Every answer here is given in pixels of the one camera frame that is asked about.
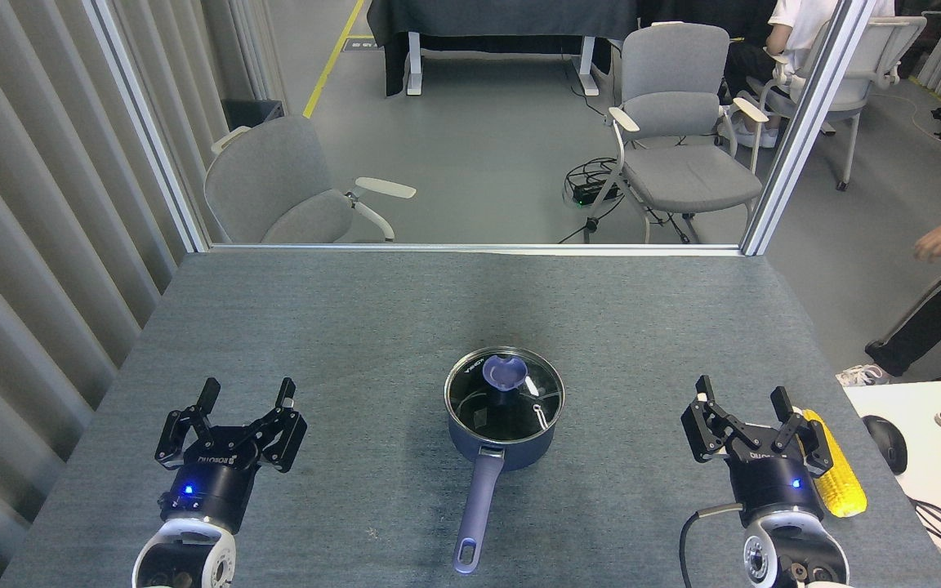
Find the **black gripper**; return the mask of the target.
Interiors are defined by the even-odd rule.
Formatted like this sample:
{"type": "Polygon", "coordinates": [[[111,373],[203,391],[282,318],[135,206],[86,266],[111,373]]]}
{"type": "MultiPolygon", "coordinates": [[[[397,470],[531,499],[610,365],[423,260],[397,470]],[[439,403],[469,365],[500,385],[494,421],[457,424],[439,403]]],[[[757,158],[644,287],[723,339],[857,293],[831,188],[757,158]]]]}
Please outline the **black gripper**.
{"type": "Polygon", "coordinates": [[[239,532],[261,464],[281,473],[290,471],[309,426],[294,407],[295,383],[284,377],[275,408],[243,425],[235,445],[214,443],[207,417],[216,404],[221,385],[215,377],[205,380],[194,405],[168,413],[154,459],[165,469],[179,468],[169,491],[162,495],[162,520],[199,519],[239,532]],[[197,442],[182,452],[188,431],[197,442]]]}
{"type": "Polygon", "coordinates": [[[703,464],[725,449],[731,439],[741,439],[728,444],[728,467],[734,498],[743,504],[743,523],[751,523],[768,511],[794,509],[824,517],[809,476],[821,477],[833,465],[824,425],[806,418],[792,405],[787,390],[777,386],[770,394],[781,423],[770,444],[776,452],[766,447],[753,449],[747,425],[716,404],[710,377],[700,376],[695,390],[696,399],[680,417],[695,461],[703,464]]]}

